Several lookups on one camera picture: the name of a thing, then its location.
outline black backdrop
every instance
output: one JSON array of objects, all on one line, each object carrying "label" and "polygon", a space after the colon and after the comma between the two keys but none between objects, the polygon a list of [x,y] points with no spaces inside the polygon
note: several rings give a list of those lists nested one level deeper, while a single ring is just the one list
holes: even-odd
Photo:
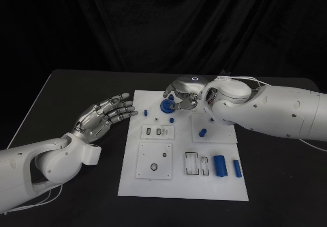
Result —
[{"label": "black backdrop", "polygon": [[1,147],[54,69],[306,77],[324,88],[324,0],[0,2]]}]

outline robotic arm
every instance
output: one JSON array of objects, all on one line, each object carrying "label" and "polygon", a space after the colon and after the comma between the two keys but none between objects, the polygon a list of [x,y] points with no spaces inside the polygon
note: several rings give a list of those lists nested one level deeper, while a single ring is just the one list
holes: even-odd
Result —
[{"label": "robotic arm", "polygon": [[[92,105],[62,138],[0,151],[0,214],[67,182],[82,163],[98,164],[100,147],[90,143],[105,135],[112,124],[138,114],[132,102],[122,101],[128,96],[123,93]],[[46,178],[37,183],[30,178],[33,158]]]},{"label": "robotic arm", "polygon": [[183,100],[172,109],[193,109],[200,102],[204,112],[223,125],[239,124],[266,135],[327,141],[327,95],[292,87],[249,86],[219,76],[211,82],[185,75],[168,85]]}]

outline blue object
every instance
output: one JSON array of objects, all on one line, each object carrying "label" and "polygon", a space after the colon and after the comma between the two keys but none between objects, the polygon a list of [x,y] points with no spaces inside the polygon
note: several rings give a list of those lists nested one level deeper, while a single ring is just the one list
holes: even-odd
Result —
[{"label": "blue object", "polygon": [[237,160],[233,160],[233,166],[234,166],[236,177],[242,177],[239,161]]},{"label": "blue object", "polygon": [[203,137],[206,134],[206,129],[201,129],[200,133],[198,133],[198,136]]},{"label": "blue object", "polygon": [[175,103],[174,103],[174,101],[170,100],[170,99],[165,99],[165,100],[161,101],[161,103],[159,103],[159,109],[161,109],[161,111],[162,111],[164,113],[170,114],[170,113],[174,111],[174,109],[170,109],[170,106],[171,106],[172,104],[175,104]]},{"label": "blue object", "polygon": [[216,176],[224,177],[226,174],[226,162],[223,155],[213,156]]}]

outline black table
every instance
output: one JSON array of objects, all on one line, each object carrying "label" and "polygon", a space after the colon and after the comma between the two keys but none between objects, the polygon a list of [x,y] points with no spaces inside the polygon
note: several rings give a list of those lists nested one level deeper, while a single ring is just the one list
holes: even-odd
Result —
[{"label": "black table", "polygon": [[[56,70],[11,147],[60,137],[87,106],[134,90],[164,90],[178,75]],[[276,86],[317,86],[308,79],[260,78]],[[327,226],[327,153],[298,140],[236,126],[249,202],[116,196],[128,120],[98,142],[96,166],[82,166],[49,204],[0,216],[0,226]],[[319,147],[324,143],[312,141]]]}]

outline robotic hand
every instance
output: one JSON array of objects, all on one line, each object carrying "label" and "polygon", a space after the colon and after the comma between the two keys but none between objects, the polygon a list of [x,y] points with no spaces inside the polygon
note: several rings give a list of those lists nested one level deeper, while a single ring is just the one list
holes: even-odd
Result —
[{"label": "robotic hand", "polygon": [[[0,214],[69,181],[82,163],[96,165],[100,147],[92,145],[112,124],[136,115],[123,93],[92,105],[62,138],[0,151]],[[31,182],[30,161],[46,180]]]},{"label": "robotic hand", "polygon": [[171,109],[193,109],[200,102],[204,112],[223,125],[237,123],[276,137],[327,141],[325,94],[269,85],[250,89],[232,77],[217,76],[210,82],[194,75],[178,77],[162,97],[171,91],[181,99]]}]

